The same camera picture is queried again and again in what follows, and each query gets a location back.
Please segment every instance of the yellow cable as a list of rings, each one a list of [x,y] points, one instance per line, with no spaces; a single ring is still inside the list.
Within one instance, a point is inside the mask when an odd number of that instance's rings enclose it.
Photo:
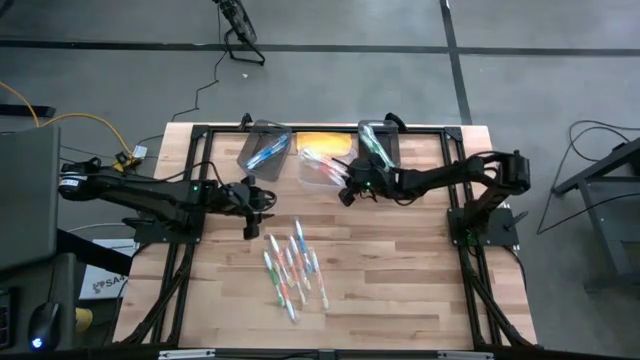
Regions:
[[[13,93],[13,95],[17,96],[18,99],[22,100],[22,102],[27,105],[27,107],[29,108],[29,111],[31,112],[31,115],[33,115],[33,121],[35,121],[36,123],[36,127],[40,127],[40,122],[38,122],[38,116],[36,115],[36,112],[33,111],[33,108],[31,107],[31,104],[29,104],[29,102],[27,101],[27,99],[24,98],[24,96],[20,95],[19,92],[13,90],[11,88],[11,86],[3,83],[2,81],[0,81],[0,86],[2,86],[3,88],[9,90],[11,93]]]
[[[113,134],[118,138],[118,140],[120,141],[120,144],[122,144],[122,147],[127,151],[128,155],[131,157],[133,156],[133,153],[131,152],[131,150],[129,149],[129,147],[127,146],[127,144],[124,142],[124,140],[122,139],[122,136],[120,135],[120,133],[118,132],[118,130],[116,130],[107,120],[92,115],[92,114],[85,114],[85,113],[69,113],[69,114],[64,114],[64,115],[60,115],[60,116],[56,116],[53,119],[45,122],[44,124],[42,124],[41,126],[47,126],[49,124],[52,124],[58,120],[62,120],[62,119],[66,119],[69,117],[85,117],[85,118],[89,118],[89,119],[93,119],[96,121],[100,121],[101,123],[107,125],[107,127],[109,129],[111,129],[111,131],[113,132]]]
[[[47,125],[52,124],[52,123],[54,123],[54,122],[56,122],[58,120],[62,120],[62,119],[68,118],[68,117],[86,117],[86,118],[89,118],[89,119],[100,121],[101,123],[107,125],[107,127],[109,129],[111,129],[111,131],[115,134],[115,136],[120,141],[120,144],[122,144],[122,147],[127,151],[128,155],[130,157],[133,156],[133,153],[131,152],[131,149],[129,149],[127,144],[124,142],[124,140],[122,139],[122,136],[120,135],[118,130],[116,130],[107,120],[105,120],[105,119],[103,119],[101,117],[95,116],[95,115],[91,115],[91,114],[70,113],[70,114],[64,114],[64,115],[56,116],[55,118],[53,118],[53,119],[45,122],[44,124],[40,125],[40,122],[38,121],[38,116],[36,115],[36,112],[33,110],[33,107],[31,107],[31,104],[29,103],[29,101],[27,101],[27,99],[24,98],[24,96],[22,96],[19,92],[14,90],[11,86],[3,83],[2,81],[0,81],[0,86],[2,86],[3,88],[9,90],[13,95],[17,96],[20,100],[22,100],[23,103],[25,103],[25,105],[27,105],[27,107],[29,108],[29,111],[31,112],[31,115],[33,115],[33,121],[36,123],[36,127],[47,126]]]

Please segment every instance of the wooden tabletop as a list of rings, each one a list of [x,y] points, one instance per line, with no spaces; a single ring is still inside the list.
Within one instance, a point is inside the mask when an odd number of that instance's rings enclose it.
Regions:
[[[157,178],[184,169],[192,126],[167,125]],[[491,150],[486,127],[463,126],[462,131],[467,154]],[[244,177],[236,157],[245,138],[215,136],[212,159],[225,182]],[[443,165],[440,142],[433,135],[401,135],[400,153],[404,168]],[[337,194],[304,190],[297,170],[294,144],[280,179],[258,182],[278,195],[270,211],[276,216],[264,222],[260,238],[242,239],[243,218],[207,216],[191,271],[180,346],[471,349],[459,259],[448,239],[447,190],[430,191],[408,207],[357,199],[347,208]],[[481,191],[474,186],[476,196]],[[272,233],[283,244],[292,233],[293,216],[300,217],[308,245],[318,255],[330,301],[330,310],[323,311],[315,281],[304,307],[292,289],[298,324],[278,307],[262,256],[267,246],[263,235]],[[134,259],[114,340],[130,334],[156,300],[167,249],[151,245]],[[497,303],[521,334],[535,341],[518,264],[502,248],[486,248],[486,257]],[[484,306],[478,311],[488,339]],[[164,335],[172,313],[170,303]]]

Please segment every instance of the concrete floor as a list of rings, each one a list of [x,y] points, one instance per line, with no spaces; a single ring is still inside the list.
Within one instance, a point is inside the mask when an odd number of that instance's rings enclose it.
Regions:
[[[437,0],[245,0],[262,44],[446,45]],[[638,48],[640,3],[633,0],[450,0],[460,46]],[[282,10],[292,14],[287,17]],[[217,42],[209,0],[20,0],[0,19],[3,38]],[[59,113],[104,116],[134,143],[163,132],[212,77],[216,52],[7,49],[0,79],[32,103]],[[226,59],[220,83],[201,93],[200,111],[178,121],[238,121],[243,113],[282,122],[354,122],[392,111],[408,123],[461,123],[447,55],[266,53],[267,66]],[[473,123],[488,125],[496,149],[531,159],[533,188],[510,199],[528,210],[519,227],[521,258],[540,344],[547,348],[640,356],[640,296],[619,289],[588,296],[582,282],[606,274],[586,217],[536,236],[544,200],[579,119],[640,126],[640,58],[462,56]],[[0,93],[0,102],[16,100]],[[0,130],[31,127],[2,119]],[[105,129],[67,121],[63,143],[103,154],[119,151]],[[619,143],[592,133],[579,147],[602,157]],[[150,142],[157,151],[159,141]],[[85,155],[63,150],[67,158]],[[564,179],[587,166],[570,155]],[[153,163],[143,172],[152,174]],[[548,224],[584,204],[554,199]],[[130,212],[102,202],[61,202],[59,226],[117,222]],[[82,235],[107,237],[112,230]]]

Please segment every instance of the clear plastic container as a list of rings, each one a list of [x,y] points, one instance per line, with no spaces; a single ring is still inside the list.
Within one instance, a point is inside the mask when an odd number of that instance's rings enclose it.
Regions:
[[[245,141],[240,155],[238,155],[236,160],[238,165],[246,174],[254,175],[257,179],[270,182],[278,180],[291,147],[291,133],[292,130],[288,126],[267,120],[257,120],[251,128],[249,136],[247,136],[247,141]],[[284,147],[280,147],[280,150],[266,160],[261,161],[258,165],[249,166],[250,161],[254,159],[256,154],[265,148],[273,146],[281,138],[286,138]]]
[[[398,125],[391,120],[361,120],[358,123],[358,150],[360,157],[365,159],[371,156],[369,149],[362,141],[363,127],[365,125],[371,126],[378,142],[394,163],[394,167],[400,167]]]
[[[327,171],[323,171],[320,168],[319,164],[313,164],[313,162],[306,160],[303,156],[305,149],[306,148],[303,148],[298,151],[298,181],[300,181],[302,187],[311,192],[318,193],[338,193],[343,189],[344,180],[342,183],[337,183],[336,180],[331,179]],[[336,156],[335,158],[348,165],[356,157],[358,157],[358,152],[351,148],[349,154],[340,157]]]

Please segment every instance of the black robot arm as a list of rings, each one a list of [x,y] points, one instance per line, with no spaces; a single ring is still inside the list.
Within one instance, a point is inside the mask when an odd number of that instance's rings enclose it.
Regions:
[[[495,176],[487,175],[488,170]],[[368,195],[374,201],[376,196],[382,196],[400,205],[408,205],[432,189],[465,182],[481,183],[487,190],[478,199],[464,205],[463,222],[467,229],[486,226],[491,212],[509,195],[520,195],[531,187],[529,160],[517,150],[513,154],[475,154],[466,160],[427,171],[400,168],[385,171],[378,155],[374,154],[370,159],[355,159],[347,166],[347,173],[346,188],[340,192],[340,200],[345,206],[353,203],[356,194]]]
[[[252,239],[259,235],[262,219],[271,216],[263,211],[276,200],[272,192],[254,186],[253,177],[229,184],[216,180],[168,182],[102,167],[98,158],[64,164],[60,177],[58,192],[67,200],[102,199],[145,214],[123,220],[139,230],[137,241],[198,242],[198,222],[204,214],[245,217],[244,238]]]

